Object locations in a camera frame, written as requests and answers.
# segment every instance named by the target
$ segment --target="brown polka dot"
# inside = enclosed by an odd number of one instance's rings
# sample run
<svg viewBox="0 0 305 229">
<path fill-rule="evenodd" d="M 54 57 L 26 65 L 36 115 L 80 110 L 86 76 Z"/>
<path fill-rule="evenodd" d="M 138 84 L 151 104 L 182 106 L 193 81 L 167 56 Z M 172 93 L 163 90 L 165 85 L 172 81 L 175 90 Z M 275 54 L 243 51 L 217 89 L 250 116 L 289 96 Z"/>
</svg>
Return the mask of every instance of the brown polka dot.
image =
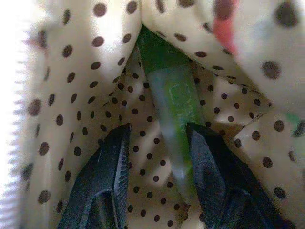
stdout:
<svg viewBox="0 0 305 229">
<path fill-rule="evenodd" d="M 92 96 L 89 100 L 88 100 L 88 103 L 92 103 L 93 101 L 95 100 L 95 96 Z"/>
<path fill-rule="evenodd" d="M 284 123 L 282 120 L 277 120 L 275 123 L 274 123 L 274 129 L 277 131 L 277 132 L 282 132 L 284 130 Z"/>
<path fill-rule="evenodd" d="M 262 65 L 262 70 L 270 79 L 277 79 L 280 76 L 281 69 L 278 64 L 274 61 L 266 61 Z"/>
<path fill-rule="evenodd" d="M 240 148 L 242 146 L 242 141 L 238 138 L 234 141 L 234 144 L 237 148 Z"/>
<path fill-rule="evenodd" d="M 64 49 L 62 50 L 62 55 L 63 57 L 68 57 L 72 54 L 72 46 L 71 45 L 67 45 L 66 47 L 64 47 Z"/>
<path fill-rule="evenodd" d="M 168 188 L 172 188 L 172 187 L 173 187 L 173 183 L 169 181 L 169 182 L 167 183 L 167 187 L 168 187 Z"/>
<path fill-rule="evenodd" d="M 148 192 L 147 195 L 146 195 L 146 197 L 147 197 L 148 199 L 151 199 L 151 198 L 153 197 L 153 193 L 152 193 L 152 192 Z"/>
<path fill-rule="evenodd" d="M 178 4 L 181 7 L 190 7 L 195 4 L 194 0 L 178 0 Z"/>
<path fill-rule="evenodd" d="M 70 143 L 72 142 L 73 138 L 74 138 L 74 132 L 72 132 L 70 135 Z"/>
<path fill-rule="evenodd" d="M 141 176 L 144 176 L 145 173 L 146 173 L 145 169 L 141 169 L 141 170 L 140 170 L 140 175 L 141 175 Z"/>
<path fill-rule="evenodd" d="M 219 109 L 218 107 L 215 107 L 215 108 L 214 108 L 214 113 L 215 113 L 215 114 L 218 114 L 219 112 L 220 112 L 220 109 Z"/>
<path fill-rule="evenodd" d="M 81 155 L 81 148 L 78 146 L 74 148 L 74 155 L 80 156 Z"/>
<path fill-rule="evenodd" d="M 130 33 L 126 34 L 124 37 L 123 37 L 123 43 L 126 44 L 128 41 L 130 41 L 132 35 Z"/>
<path fill-rule="evenodd" d="M 167 226 L 168 227 L 171 227 L 173 225 L 173 221 L 172 220 L 169 220 L 168 222 L 167 222 Z"/>
<path fill-rule="evenodd" d="M 77 112 L 76 118 L 77 118 L 78 121 L 80 121 L 80 119 L 81 119 L 81 112 L 80 111 Z"/>
<path fill-rule="evenodd" d="M 119 61 L 118 61 L 118 66 L 121 66 L 125 61 L 125 57 L 121 58 Z"/>
<path fill-rule="evenodd" d="M 145 211 L 145 210 L 142 210 L 141 213 L 140 213 L 140 215 L 141 215 L 142 217 L 145 217 L 145 216 L 146 216 L 146 211 Z"/>
<path fill-rule="evenodd" d="M 228 95 L 227 95 L 226 93 L 222 93 L 222 94 L 221 94 L 221 98 L 222 98 L 222 99 L 227 99 L 227 98 L 228 98 Z"/>
<path fill-rule="evenodd" d="M 41 143 L 38 152 L 41 156 L 43 156 L 48 152 L 49 148 L 50 148 L 49 144 L 47 142 L 43 142 L 43 143 Z"/>
<path fill-rule="evenodd" d="M 112 101 L 113 104 L 117 104 L 117 103 L 118 103 L 118 99 L 115 98 L 115 97 L 113 97 L 113 98 L 111 99 L 111 101 Z"/>
<path fill-rule="evenodd" d="M 203 24 L 203 28 L 208 32 L 208 33 L 213 33 L 213 30 L 210 28 L 208 23 Z"/>
<path fill-rule="evenodd" d="M 151 153 L 148 153 L 148 154 L 146 155 L 146 158 L 147 158 L 148 160 L 151 160 L 152 157 L 153 157 L 153 155 L 152 155 Z"/>
<path fill-rule="evenodd" d="M 187 39 L 186 36 L 184 36 L 183 34 L 179 34 L 179 33 L 175 33 L 174 36 L 177 40 L 179 40 L 181 42 L 184 42 Z"/>
<path fill-rule="evenodd" d="M 33 163 L 29 163 L 24 170 L 22 171 L 22 178 L 23 180 L 28 180 L 32 174 L 32 170 L 33 170 L 34 164 Z"/>
<path fill-rule="evenodd" d="M 159 144 L 160 139 L 156 137 L 156 138 L 153 140 L 153 142 L 154 142 L 155 144 Z"/>
<path fill-rule="evenodd" d="M 69 22 L 70 17 L 71 17 L 71 12 L 69 9 L 66 9 L 63 14 L 63 20 L 62 20 L 64 25 L 66 25 Z"/>
<path fill-rule="evenodd" d="M 136 152 L 138 152 L 139 151 L 139 147 L 138 146 L 134 146 L 133 147 L 133 151 L 136 153 Z"/>
<path fill-rule="evenodd" d="M 67 82 L 71 83 L 74 80 L 75 73 L 70 73 L 67 77 Z"/>
<path fill-rule="evenodd" d="M 40 124 L 37 124 L 35 137 L 38 137 L 39 131 L 40 131 Z"/>
<path fill-rule="evenodd" d="M 138 75 L 137 73 L 133 73 L 133 74 L 132 74 L 132 77 L 133 77 L 134 79 L 138 79 L 138 78 L 139 78 L 139 75 Z"/>
<path fill-rule="evenodd" d="M 154 182 L 158 182 L 159 181 L 159 176 L 154 176 L 153 180 L 154 180 Z"/>
<path fill-rule="evenodd" d="M 194 79 L 194 83 L 195 83 L 195 84 L 199 84 L 199 83 L 200 83 L 200 79 L 199 79 L 199 78 L 195 78 L 195 79 Z"/>
<path fill-rule="evenodd" d="M 254 119 L 254 114 L 252 112 L 249 113 L 250 118 Z"/>
<path fill-rule="evenodd" d="M 145 101 L 145 96 L 141 94 L 141 95 L 139 96 L 139 100 L 140 100 L 140 101 Z"/>
<path fill-rule="evenodd" d="M 96 17 L 101 17 L 101 16 L 104 16 L 105 13 L 107 11 L 107 7 L 105 4 L 103 3 L 98 3 L 94 6 L 93 8 L 93 14 L 96 16 Z"/>
<path fill-rule="evenodd" d="M 260 139 L 260 137 L 261 137 L 261 135 L 257 130 L 253 131 L 253 133 L 252 133 L 253 140 L 258 141 Z"/>
<path fill-rule="evenodd" d="M 206 57 L 206 52 L 198 51 L 198 52 L 195 52 L 195 55 L 198 57 Z"/>
<path fill-rule="evenodd" d="M 286 28 L 296 26 L 298 18 L 294 6 L 290 2 L 280 4 L 275 11 L 275 20 Z"/>
<path fill-rule="evenodd" d="M 228 55 L 232 55 L 228 50 L 226 50 L 226 49 L 223 49 L 223 52 L 225 53 L 225 54 L 228 54 Z"/>
<path fill-rule="evenodd" d="M 134 193 L 138 193 L 138 192 L 139 192 L 139 187 L 138 187 L 138 186 L 135 186 L 135 187 L 133 188 L 133 192 L 134 192 Z"/>
<path fill-rule="evenodd" d="M 220 67 L 220 66 L 217 66 L 217 65 L 214 65 L 213 68 L 215 70 L 223 70 L 224 69 L 223 67 Z"/>
<path fill-rule="evenodd" d="M 38 33 L 38 45 L 39 47 L 45 49 L 47 47 L 47 32 L 42 30 Z"/>
<path fill-rule="evenodd" d="M 205 100 L 204 100 L 204 99 L 200 100 L 200 105 L 201 105 L 201 106 L 204 106 L 204 105 L 205 105 Z"/>
<path fill-rule="evenodd" d="M 123 89 L 124 89 L 124 84 L 119 83 L 119 84 L 118 84 L 118 89 L 119 89 L 119 90 L 123 90 Z"/>
<path fill-rule="evenodd" d="M 137 10 L 137 3 L 135 1 L 130 1 L 126 7 L 127 13 L 133 14 Z"/>
<path fill-rule="evenodd" d="M 97 81 L 93 81 L 93 82 L 89 85 L 89 87 L 90 87 L 90 88 L 94 88 L 94 87 L 96 87 L 97 84 L 98 84 Z"/>
<path fill-rule="evenodd" d="M 133 92 L 133 88 L 131 86 L 129 86 L 129 87 L 127 87 L 127 91 L 131 93 L 131 92 Z"/>
<path fill-rule="evenodd" d="M 47 71 L 46 71 L 46 74 L 45 74 L 43 80 L 44 80 L 44 81 L 47 81 L 48 78 L 49 78 L 49 75 L 50 75 L 50 67 L 47 67 Z"/>
<path fill-rule="evenodd" d="M 263 158 L 263 165 L 266 168 L 271 168 L 273 166 L 273 162 L 269 157 L 264 157 Z"/>
<path fill-rule="evenodd" d="M 71 103 L 74 103 L 74 101 L 76 100 L 76 97 L 77 97 L 77 94 L 74 93 L 72 96 L 71 96 Z"/>
<path fill-rule="evenodd" d="M 82 129 L 82 134 L 83 134 L 84 136 L 87 136 L 87 135 L 88 135 L 88 129 L 87 129 L 86 127 L 84 127 L 84 128 Z"/>
<path fill-rule="evenodd" d="M 201 213 L 201 214 L 199 215 L 199 221 L 200 221 L 200 222 L 204 222 L 204 215 L 203 215 L 203 213 Z"/>
<path fill-rule="evenodd" d="M 91 64 L 91 69 L 92 70 L 95 70 L 95 69 L 98 69 L 99 67 L 101 66 L 101 63 L 100 62 L 98 62 L 98 61 L 96 61 L 96 62 L 94 62 L 93 64 Z"/>
<path fill-rule="evenodd" d="M 61 126 L 63 124 L 63 117 L 61 114 L 59 114 L 56 118 L 56 124 Z"/>
<path fill-rule="evenodd" d="M 219 134 L 220 134 L 221 136 L 224 136 L 224 135 L 225 135 L 225 130 L 220 130 L 220 131 L 219 131 Z"/>
<path fill-rule="evenodd" d="M 147 89 L 147 88 L 149 88 L 149 83 L 145 82 L 145 83 L 143 83 L 143 86 L 145 89 Z"/>
<path fill-rule="evenodd" d="M 61 213 L 63 202 L 62 200 L 58 201 L 56 212 Z"/>
<path fill-rule="evenodd" d="M 179 204 L 175 204 L 175 206 L 173 207 L 173 209 L 175 209 L 176 211 L 179 210 L 180 205 Z"/>
<path fill-rule="evenodd" d="M 92 41 L 92 45 L 94 47 L 99 47 L 101 46 L 102 44 L 104 44 L 104 38 L 103 37 L 96 37 L 93 39 Z"/>
<path fill-rule="evenodd" d="M 247 90 L 246 88 L 243 88 L 243 89 L 242 89 L 242 93 L 243 93 L 243 94 L 247 94 L 247 92 L 248 92 L 248 90 Z"/>
<path fill-rule="evenodd" d="M 156 0 L 156 7 L 160 13 L 165 12 L 163 0 Z"/>
<path fill-rule="evenodd" d="M 160 216 L 159 216 L 159 215 L 156 215 L 156 216 L 153 218 L 153 220 L 154 220 L 155 222 L 158 222 L 158 221 L 160 220 Z"/>
<path fill-rule="evenodd" d="M 100 129 L 101 129 L 102 131 L 104 131 L 104 132 L 107 131 L 107 127 L 105 127 L 104 125 L 101 125 L 101 126 L 100 126 Z"/>
<path fill-rule="evenodd" d="M 216 0 L 214 11 L 219 20 L 227 20 L 233 12 L 232 0 Z"/>
<path fill-rule="evenodd" d="M 228 117 L 228 121 L 229 121 L 229 122 L 233 122 L 233 121 L 234 121 L 233 116 L 229 116 L 229 117 Z"/>
<path fill-rule="evenodd" d="M 109 111 L 106 111 L 106 112 L 105 112 L 105 116 L 106 116 L 107 118 L 110 118 L 110 117 L 111 117 L 111 113 L 110 113 Z"/>
<path fill-rule="evenodd" d="M 138 111 L 138 109 L 134 108 L 134 109 L 132 109 L 132 113 L 133 113 L 134 115 L 137 115 L 137 114 L 139 113 L 139 111 Z"/>
<path fill-rule="evenodd" d="M 131 212 L 133 211 L 133 206 L 132 206 L 132 205 L 129 205 L 128 208 L 127 208 L 127 210 L 128 210 L 129 213 L 131 213 Z"/>
<path fill-rule="evenodd" d="M 33 100 L 28 106 L 28 113 L 31 116 L 37 116 L 40 112 L 41 102 L 39 99 Z"/>
<path fill-rule="evenodd" d="M 151 123 L 151 122 L 153 121 L 153 117 L 148 116 L 147 119 L 146 119 L 146 121 L 149 122 L 149 123 Z"/>
<path fill-rule="evenodd" d="M 289 151 L 288 156 L 291 161 L 295 161 L 294 151 Z"/>
<path fill-rule="evenodd" d="M 48 190 L 43 190 L 38 196 L 38 203 L 44 204 L 48 202 L 51 198 L 51 192 Z"/>
<path fill-rule="evenodd" d="M 160 35 L 161 37 L 166 37 L 162 32 L 160 32 L 160 31 L 156 31 L 156 33 L 158 34 L 158 35 Z"/>
<path fill-rule="evenodd" d="M 261 101 L 259 99 L 254 99 L 254 103 L 255 105 L 257 106 L 260 106 L 261 105 Z"/>
<path fill-rule="evenodd" d="M 274 188 L 274 194 L 279 198 L 279 199 L 285 199 L 286 198 L 286 193 L 284 190 L 282 190 L 280 187 L 275 187 Z"/>
<path fill-rule="evenodd" d="M 114 80 L 113 80 L 113 83 L 117 83 L 118 82 L 118 80 L 119 80 L 119 76 L 118 77 L 116 77 L 116 78 L 114 78 Z"/>
<path fill-rule="evenodd" d="M 296 130 L 293 132 L 292 137 L 301 137 L 305 133 L 305 121 L 301 121 L 298 125 Z"/>
<path fill-rule="evenodd" d="M 49 96 L 49 102 L 48 102 L 48 105 L 49 106 L 52 106 L 53 102 L 54 102 L 54 99 L 55 99 L 55 95 L 54 94 L 50 94 Z"/>
<path fill-rule="evenodd" d="M 208 86 L 208 91 L 212 92 L 214 90 L 214 86 L 213 85 L 209 85 Z"/>
<path fill-rule="evenodd" d="M 161 202 L 162 205 L 164 205 L 164 204 L 166 204 L 166 199 L 165 199 L 165 198 L 162 198 L 162 199 L 160 200 L 160 202 Z"/>
<path fill-rule="evenodd" d="M 66 174 L 65 174 L 65 181 L 68 182 L 71 178 L 71 172 L 70 171 L 67 171 Z"/>
<path fill-rule="evenodd" d="M 63 162 L 64 162 L 64 159 L 62 158 L 62 159 L 59 161 L 59 163 L 58 163 L 58 170 L 59 170 L 59 171 L 62 169 Z"/>
<path fill-rule="evenodd" d="M 205 126 L 206 126 L 206 127 L 211 127 L 211 125 L 212 125 L 211 122 L 206 122 L 206 123 L 205 123 Z"/>
</svg>

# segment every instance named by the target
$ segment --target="green tube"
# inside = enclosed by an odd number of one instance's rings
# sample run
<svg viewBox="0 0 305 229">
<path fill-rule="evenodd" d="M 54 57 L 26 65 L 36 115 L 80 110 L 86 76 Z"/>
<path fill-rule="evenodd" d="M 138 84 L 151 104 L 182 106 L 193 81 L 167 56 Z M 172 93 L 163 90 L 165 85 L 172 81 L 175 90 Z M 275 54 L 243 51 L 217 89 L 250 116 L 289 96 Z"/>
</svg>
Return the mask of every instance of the green tube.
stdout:
<svg viewBox="0 0 305 229">
<path fill-rule="evenodd" d="M 178 49 L 144 26 L 137 42 L 173 176 L 183 200 L 191 205 L 198 197 L 185 125 L 187 122 L 202 125 L 204 121 L 189 61 Z"/>
</svg>

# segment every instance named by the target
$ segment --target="polka dot fabric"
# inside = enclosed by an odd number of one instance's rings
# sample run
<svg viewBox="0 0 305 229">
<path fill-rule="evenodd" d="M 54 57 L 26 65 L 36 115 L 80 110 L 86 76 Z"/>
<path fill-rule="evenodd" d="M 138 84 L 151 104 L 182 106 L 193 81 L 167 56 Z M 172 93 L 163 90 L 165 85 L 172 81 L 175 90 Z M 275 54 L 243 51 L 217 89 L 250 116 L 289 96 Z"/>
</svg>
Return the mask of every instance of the polka dot fabric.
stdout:
<svg viewBox="0 0 305 229">
<path fill-rule="evenodd" d="M 288 115 L 272 108 L 239 132 L 231 148 L 249 165 L 284 218 L 303 228 L 304 154 L 293 138 L 295 128 Z"/>
<path fill-rule="evenodd" d="M 46 60 L 27 91 L 21 139 L 26 228 L 56 228 L 77 174 L 109 131 L 124 123 L 132 124 L 125 229 L 204 228 L 200 206 L 187 211 L 177 191 L 133 49 L 141 22 L 193 60 L 205 125 L 249 165 L 282 216 L 304 227 L 302 3 L 269 0 L 256 8 L 230 2 L 62 1 L 60 25 L 39 32 L 36 56 Z M 220 44 L 217 20 L 230 21 L 236 31 L 234 52 Z"/>
</svg>

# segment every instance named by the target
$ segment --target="green cap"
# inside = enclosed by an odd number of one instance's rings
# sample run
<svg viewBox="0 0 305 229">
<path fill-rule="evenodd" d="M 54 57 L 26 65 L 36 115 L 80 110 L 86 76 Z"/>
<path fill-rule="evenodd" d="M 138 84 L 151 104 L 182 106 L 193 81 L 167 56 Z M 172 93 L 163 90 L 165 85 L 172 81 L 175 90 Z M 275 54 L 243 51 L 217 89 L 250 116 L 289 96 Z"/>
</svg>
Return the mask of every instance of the green cap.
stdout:
<svg viewBox="0 0 305 229">
<path fill-rule="evenodd" d="M 145 74 L 188 63 L 188 58 L 182 52 L 145 26 L 142 26 L 137 45 L 140 49 Z"/>
</svg>

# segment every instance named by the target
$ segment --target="green object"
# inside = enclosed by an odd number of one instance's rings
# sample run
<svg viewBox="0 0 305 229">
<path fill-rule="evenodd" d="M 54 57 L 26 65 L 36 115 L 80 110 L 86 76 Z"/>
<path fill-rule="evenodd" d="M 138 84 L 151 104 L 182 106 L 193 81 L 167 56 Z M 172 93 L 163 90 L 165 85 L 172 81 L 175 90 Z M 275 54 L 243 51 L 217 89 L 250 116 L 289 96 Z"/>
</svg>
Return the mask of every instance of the green object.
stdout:
<svg viewBox="0 0 305 229">
<path fill-rule="evenodd" d="M 188 63 L 188 57 L 165 40 L 142 26 L 137 44 L 140 49 L 145 74 L 158 69 L 170 68 Z"/>
<path fill-rule="evenodd" d="M 187 122 L 203 124 L 202 111 L 188 58 L 143 27 L 138 39 L 178 190 L 187 204 L 197 201 L 193 181 Z"/>
</svg>

